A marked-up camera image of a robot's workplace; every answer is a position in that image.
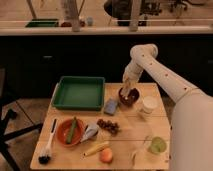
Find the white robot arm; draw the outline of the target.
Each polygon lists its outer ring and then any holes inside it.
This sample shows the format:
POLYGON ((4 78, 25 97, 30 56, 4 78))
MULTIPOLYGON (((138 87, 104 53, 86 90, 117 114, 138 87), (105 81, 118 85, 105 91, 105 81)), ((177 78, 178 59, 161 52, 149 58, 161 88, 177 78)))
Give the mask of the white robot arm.
POLYGON ((169 171, 213 171, 213 97, 156 60, 155 44, 135 45, 123 81, 146 71, 175 102, 171 119, 169 171))

